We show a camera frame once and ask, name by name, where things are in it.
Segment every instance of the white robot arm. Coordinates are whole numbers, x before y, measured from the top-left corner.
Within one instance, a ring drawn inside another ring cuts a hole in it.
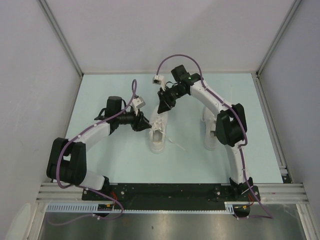
[[[215,131],[218,140],[225,146],[228,155],[231,168],[231,180],[236,185],[244,184],[246,180],[244,178],[242,158],[239,150],[239,145],[244,143],[244,136],[237,120],[233,119],[234,116],[229,108],[226,107],[231,106],[231,104],[212,90],[205,81],[202,83],[199,74],[195,73],[190,75],[183,65],[176,67],[171,73],[176,81],[176,84],[171,88],[166,87],[164,89],[161,81],[155,81],[155,79],[164,81],[162,76],[156,75],[153,78],[154,84],[162,84],[158,92],[160,100],[158,114],[172,109],[176,105],[176,99],[181,98],[186,94],[191,95],[202,102],[217,117]],[[242,105],[238,103],[237,105],[233,105],[232,109],[234,109],[235,112],[238,112],[238,115],[241,115],[241,122],[243,121],[242,123],[245,126],[245,130],[247,130]],[[247,169],[245,170],[245,173],[249,179],[250,173]]]
[[[122,109],[123,99],[118,96],[111,96],[107,100],[106,108],[103,108],[97,121],[91,128],[77,138],[66,148],[64,156],[70,156],[70,160],[62,159],[59,167],[59,176],[61,181],[75,186],[101,190],[109,188],[109,179],[106,176],[99,175],[87,170],[87,151],[96,143],[112,134],[119,125],[130,124],[132,130],[140,132],[151,128],[149,120],[144,117],[140,108],[145,105],[142,97],[136,96],[130,105],[130,111],[124,111],[122,114],[111,120],[103,122],[111,116],[116,115]],[[51,154],[46,170],[46,175],[51,179],[56,178],[59,156],[64,146],[69,142],[66,138],[58,137],[53,141]]]
[[[207,83],[205,82],[206,88],[210,89],[212,92],[214,92],[217,96],[219,96],[214,90],[212,90]],[[200,102],[202,102],[215,116],[217,116],[221,111],[227,111],[228,108],[225,105],[222,105],[220,101],[218,101],[217,98],[214,98],[203,86],[200,81],[195,82],[190,87],[190,94],[191,96],[198,99]],[[231,104],[227,101],[224,101],[225,104],[231,106]],[[243,144],[243,141],[237,142],[234,146],[224,145],[228,158],[230,163],[230,177],[236,184],[245,183],[246,180],[244,178],[243,174],[243,167],[242,167],[242,160],[240,155],[240,150],[238,146],[240,144]],[[246,176],[247,178],[250,177],[249,171],[246,169]]]

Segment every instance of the light blue floor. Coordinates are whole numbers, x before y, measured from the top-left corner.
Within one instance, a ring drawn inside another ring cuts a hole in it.
[[[158,104],[159,85],[153,74],[84,75],[75,103],[67,137],[73,137],[94,123],[106,107],[109,96],[131,98],[131,82],[137,79],[137,94],[146,102],[141,110],[147,118]],[[167,81],[174,81],[166,74]],[[226,100],[244,106],[248,145],[244,149],[247,167],[255,183],[282,183],[278,163],[250,74],[205,74],[207,83]],[[109,177],[113,183],[228,183],[230,166],[223,145],[215,151],[204,148],[203,105],[192,96],[178,99],[169,111],[167,136],[161,154],[150,151],[147,130],[134,132],[121,125],[87,153],[87,167]]]

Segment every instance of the shoelace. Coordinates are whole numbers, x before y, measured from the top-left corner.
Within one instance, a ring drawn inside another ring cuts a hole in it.
[[[176,146],[181,148],[183,151],[187,152],[187,150],[183,146],[181,146],[178,143],[176,143],[175,141],[173,141],[164,131],[162,131],[162,123],[163,122],[162,122],[161,118],[158,118],[156,121],[154,121],[152,123],[152,128],[150,129],[150,131],[154,131],[154,132],[159,131],[160,133],[165,135],[172,144],[175,144]]]

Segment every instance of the white sneaker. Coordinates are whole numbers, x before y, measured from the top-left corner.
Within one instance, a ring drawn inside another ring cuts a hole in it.
[[[217,118],[207,107],[204,107],[201,121],[205,122],[204,147],[213,151],[219,144],[216,137]]]
[[[152,128],[149,131],[149,145],[153,153],[159,154],[165,148],[166,127],[168,123],[168,112],[157,113],[158,106],[154,109],[150,124]]]

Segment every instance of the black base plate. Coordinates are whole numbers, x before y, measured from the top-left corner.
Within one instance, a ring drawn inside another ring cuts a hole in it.
[[[111,185],[126,210],[214,211],[225,210],[224,202],[248,202],[248,194],[238,196],[230,185],[219,183],[118,183]],[[82,194],[84,201],[106,201],[96,193]]]

